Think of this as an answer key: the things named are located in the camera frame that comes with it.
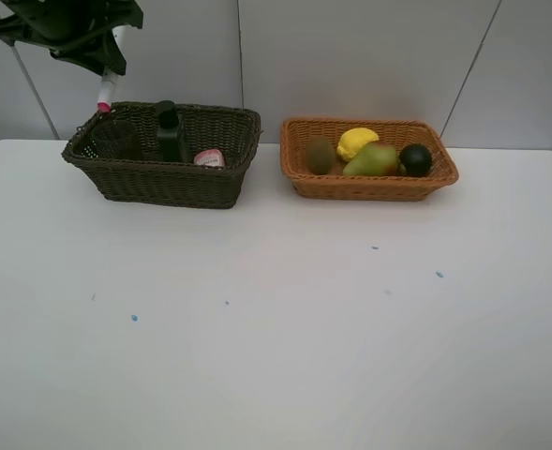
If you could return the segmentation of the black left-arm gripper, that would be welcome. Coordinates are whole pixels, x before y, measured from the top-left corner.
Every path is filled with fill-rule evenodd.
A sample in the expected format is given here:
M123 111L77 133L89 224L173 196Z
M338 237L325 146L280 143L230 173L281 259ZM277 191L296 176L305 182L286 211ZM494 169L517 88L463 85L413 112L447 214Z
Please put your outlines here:
M99 76L106 69L121 76L127 70L115 37L103 34L117 26L138 29L143 26L142 9L130 0L22 0L6 1L4 5L12 12L0 19L0 39L7 45L23 42L65 50L87 42L75 50L50 51L50 54L55 60Z

